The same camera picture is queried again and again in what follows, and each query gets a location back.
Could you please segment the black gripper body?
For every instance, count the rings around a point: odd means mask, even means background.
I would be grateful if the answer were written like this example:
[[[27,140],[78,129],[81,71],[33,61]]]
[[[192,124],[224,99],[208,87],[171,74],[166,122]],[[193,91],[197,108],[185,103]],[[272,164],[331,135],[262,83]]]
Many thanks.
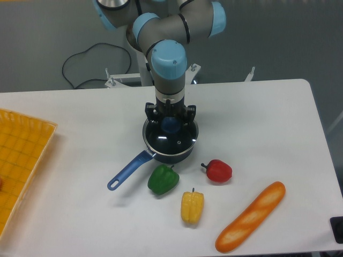
[[[172,103],[172,101],[162,102],[159,99],[156,99],[155,109],[155,116],[157,119],[161,119],[164,117],[175,117],[184,119],[184,115],[186,113],[184,98],[176,103]]]

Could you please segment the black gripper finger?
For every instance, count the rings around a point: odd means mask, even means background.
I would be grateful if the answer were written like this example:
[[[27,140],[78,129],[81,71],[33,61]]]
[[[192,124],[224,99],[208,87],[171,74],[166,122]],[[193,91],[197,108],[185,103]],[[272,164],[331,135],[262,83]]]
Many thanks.
[[[160,113],[158,111],[157,104],[147,102],[145,104],[145,113],[147,120],[150,123],[159,124],[160,123]]]
[[[182,109],[182,126],[190,125],[194,122],[196,116],[196,106],[188,105]]]

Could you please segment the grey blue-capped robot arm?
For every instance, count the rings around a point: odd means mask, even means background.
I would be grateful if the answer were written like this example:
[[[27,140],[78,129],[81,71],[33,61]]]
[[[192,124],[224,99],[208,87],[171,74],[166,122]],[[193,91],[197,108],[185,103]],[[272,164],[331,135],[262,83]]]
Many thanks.
[[[184,105],[184,45],[224,31],[225,10],[219,2],[178,1],[179,13],[168,14],[167,1],[94,1],[106,28],[132,26],[136,44],[144,54],[155,86],[156,104],[147,104],[146,115],[167,130],[193,122],[196,107]]]

